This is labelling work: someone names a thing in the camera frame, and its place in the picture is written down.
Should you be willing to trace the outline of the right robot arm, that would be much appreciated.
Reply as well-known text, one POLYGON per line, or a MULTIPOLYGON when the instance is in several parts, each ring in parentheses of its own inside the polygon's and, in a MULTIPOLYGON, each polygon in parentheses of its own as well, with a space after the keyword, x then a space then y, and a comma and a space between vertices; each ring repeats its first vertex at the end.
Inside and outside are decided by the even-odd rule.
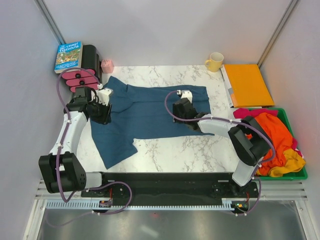
POLYGON ((240 197, 247 191, 247 184, 261 164, 276 156, 272 140, 252 116, 243 119, 214 117, 206 112, 197 112, 186 97, 172 104, 171 115, 175 122, 186 124, 194 131, 231 140, 239 159, 232 174, 233 181, 229 184, 229 191, 235 197, 240 197), (264 160, 268 152, 271 152, 271 156, 264 160))

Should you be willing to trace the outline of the blue t shirt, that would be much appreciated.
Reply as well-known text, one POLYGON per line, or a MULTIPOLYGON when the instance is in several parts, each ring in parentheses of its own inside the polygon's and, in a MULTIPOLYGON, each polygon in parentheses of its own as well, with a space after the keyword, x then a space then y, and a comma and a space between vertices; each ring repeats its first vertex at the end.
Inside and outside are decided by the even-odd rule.
POLYGON ((168 93, 189 90, 193 95, 193 106, 198 112, 211 111, 204 86, 139 87, 110 76, 105 87, 113 90, 110 98, 111 122, 103 125, 91 121, 90 125, 92 139, 107 169, 137 153, 138 150, 133 145, 134 139, 199 135, 186 125, 173 122, 165 104, 171 107, 179 97, 171 95, 166 98, 168 93))

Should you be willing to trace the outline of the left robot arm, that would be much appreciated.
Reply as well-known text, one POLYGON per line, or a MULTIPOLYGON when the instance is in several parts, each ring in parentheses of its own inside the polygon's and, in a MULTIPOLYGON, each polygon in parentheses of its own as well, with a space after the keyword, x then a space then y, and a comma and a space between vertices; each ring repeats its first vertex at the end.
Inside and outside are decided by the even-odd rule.
POLYGON ((106 125, 111 122, 110 97, 113 90, 77 87, 69 103, 63 105, 63 125, 55 145, 38 164, 49 193, 65 193, 92 188, 99 197, 110 191, 101 175, 87 178, 85 169, 76 157, 82 131, 89 120, 106 125))

